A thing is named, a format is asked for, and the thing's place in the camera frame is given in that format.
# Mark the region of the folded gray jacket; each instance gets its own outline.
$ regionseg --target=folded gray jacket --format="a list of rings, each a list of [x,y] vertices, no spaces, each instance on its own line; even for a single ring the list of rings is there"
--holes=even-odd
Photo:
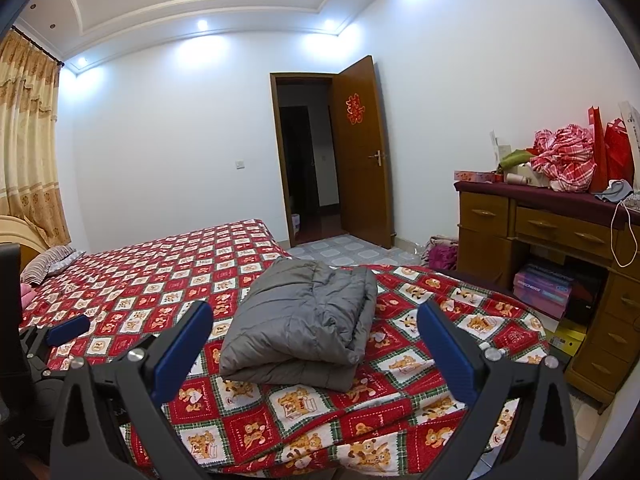
[[[376,277],[280,258],[251,285],[220,352],[220,376],[348,391],[373,322]]]

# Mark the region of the dresser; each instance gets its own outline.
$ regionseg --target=dresser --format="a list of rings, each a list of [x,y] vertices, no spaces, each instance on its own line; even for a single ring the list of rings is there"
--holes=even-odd
[[[458,270],[505,288],[539,246],[585,260],[607,271],[604,291],[586,339],[571,359],[569,384],[602,403],[613,400],[640,354],[640,256],[621,268],[640,242],[640,214],[618,209],[588,194],[508,184],[457,182],[460,194]]]

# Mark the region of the desk top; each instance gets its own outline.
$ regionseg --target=desk top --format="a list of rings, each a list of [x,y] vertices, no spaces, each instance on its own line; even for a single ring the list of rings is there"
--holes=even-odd
[[[494,184],[456,182],[454,186],[456,191],[513,198],[523,206],[544,209],[557,215],[586,220],[606,227],[611,225],[611,218],[616,208],[615,204],[603,202],[589,193],[565,193],[545,187],[514,186],[501,182]],[[640,213],[631,211],[631,209],[629,212],[631,213],[631,223],[640,225]],[[626,222],[626,211],[620,206],[613,227],[623,229]]]

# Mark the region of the floral curtain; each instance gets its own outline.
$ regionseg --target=floral curtain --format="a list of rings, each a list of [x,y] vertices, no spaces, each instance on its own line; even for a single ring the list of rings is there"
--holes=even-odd
[[[13,30],[0,43],[0,215],[68,244],[54,148],[60,66]]]

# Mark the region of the ceiling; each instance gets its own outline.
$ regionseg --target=ceiling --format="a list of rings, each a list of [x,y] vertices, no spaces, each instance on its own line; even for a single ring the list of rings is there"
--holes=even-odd
[[[202,34],[339,34],[372,1],[31,0],[16,25],[79,73],[123,54]]]

